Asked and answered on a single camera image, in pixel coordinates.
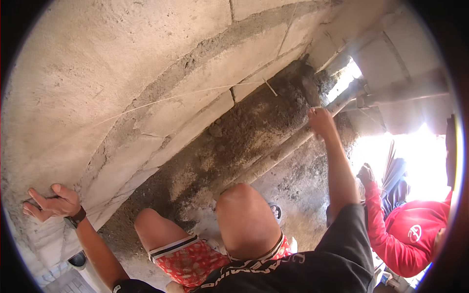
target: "hand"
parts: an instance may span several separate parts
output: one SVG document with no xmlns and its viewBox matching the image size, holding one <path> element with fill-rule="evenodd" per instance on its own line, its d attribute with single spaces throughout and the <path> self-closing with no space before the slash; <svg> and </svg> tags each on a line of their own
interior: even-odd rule
<svg viewBox="0 0 469 293">
<path fill-rule="evenodd" d="M 311 129 L 327 142 L 330 138 L 339 137 L 334 119 L 327 109 L 311 108 L 308 110 L 308 123 Z"/>
<path fill-rule="evenodd" d="M 34 188 L 30 188 L 28 193 L 39 204 L 42 210 L 31 203 L 23 204 L 23 214 L 37 218 L 44 222 L 50 217 L 73 217 L 80 209 L 80 199 L 75 191 L 65 186 L 55 183 L 52 190 L 59 196 L 58 198 L 44 198 Z"/>
<path fill-rule="evenodd" d="M 363 186 L 367 186 L 368 183 L 375 181 L 375 175 L 373 175 L 370 164 L 363 164 L 362 168 L 358 172 L 357 178 L 360 179 Z"/>
</svg>

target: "concrete floor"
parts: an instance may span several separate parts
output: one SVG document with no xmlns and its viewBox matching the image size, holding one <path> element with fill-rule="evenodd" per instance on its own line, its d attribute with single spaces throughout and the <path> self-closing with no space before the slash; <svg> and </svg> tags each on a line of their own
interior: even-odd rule
<svg viewBox="0 0 469 293">
<path fill-rule="evenodd" d="M 220 241 L 210 183 L 234 179 L 306 122 L 309 106 L 290 82 L 291 66 L 270 80 L 277 97 L 263 85 L 236 104 L 136 189 L 99 230 L 131 277 L 160 289 L 170 281 L 148 260 L 133 228 L 144 208 L 155 209 L 189 233 Z M 336 123 L 349 154 L 357 135 L 346 115 L 339 114 Z M 310 139 L 252 184 L 268 202 L 281 205 L 281 228 L 297 239 L 300 251 L 314 249 L 326 229 L 325 154 L 324 145 Z"/>
</svg>

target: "man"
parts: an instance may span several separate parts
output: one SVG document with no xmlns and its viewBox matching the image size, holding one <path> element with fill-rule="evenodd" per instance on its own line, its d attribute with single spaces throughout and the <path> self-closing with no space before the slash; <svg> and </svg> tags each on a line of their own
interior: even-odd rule
<svg viewBox="0 0 469 293">
<path fill-rule="evenodd" d="M 371 248 L 399 276 L 409 278 L 417 275 L 438 252 L 448 222 L 452 192 L 444 202 L 397 204 L 394 201 L 398 196 L 385 194 L 388 206 L 392 207 L 388 209 L 383 207 L 381 189 L 369 164 L 365 163 L 360 169 L 358 178 L 365 186 Z"/>
<path fill-rule="evenodd" d="M 364 209 L 334 121 L 326 109 L 310 109 L 308 117 L 311 128 L 326 144 L 330 211 L 335 219 L 315 251 L 288 255 L 286 238 L 271 208 L 247 184 L 225 191 L 217 202 L 217 222 L 228 256 L 154 210 L 145 209 L 137 216 L 135 228 L 149 258 L 186 292 L 372 290 L 374 272 Z M 76 233 L 87 257 L 115 293 L 160 292 L 129 279 L 83 215 L 74 191 L 60 184 L 52 189 L 59 198 L 45 199 L 31 188 L 29 193 L 42 210 L 25 203 L 23 212 L 40 221 L 52 216 L 75 218 L 72 220 L 79 222 Z"/>
</svg>

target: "shorts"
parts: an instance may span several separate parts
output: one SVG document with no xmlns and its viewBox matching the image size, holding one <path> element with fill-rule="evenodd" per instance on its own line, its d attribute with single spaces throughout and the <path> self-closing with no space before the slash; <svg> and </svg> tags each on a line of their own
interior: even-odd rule
<svg viewBox="0 0 469 293">
<path fill-rule="evenodd" d="M 275 246 L 258 259 L 276 260 L 291 254 L 287 237 L 282 233 Z M 183 285 L 186 292 L 205 282 L 212 271 L 238 260 L 211 248 L 197 235 L 151 250 L 148 256 L 173 281 Z"/>
</svg>

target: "black t-shirt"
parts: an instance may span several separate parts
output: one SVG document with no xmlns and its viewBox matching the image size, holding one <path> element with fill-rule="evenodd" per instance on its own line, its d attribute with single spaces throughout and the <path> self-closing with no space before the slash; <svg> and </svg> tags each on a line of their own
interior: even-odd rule
<svg viewBox="0 0 469 293">
<path fill-rule="evenodd" d="M 236 261 L 213 271 L 194 292 L 371 292 L 370 241 L 360 204 L 344 207 L 315 251 L 279 260 Z M 114 293 L 161 292 L 139 280 L 125 280 Z"/>
</svg>

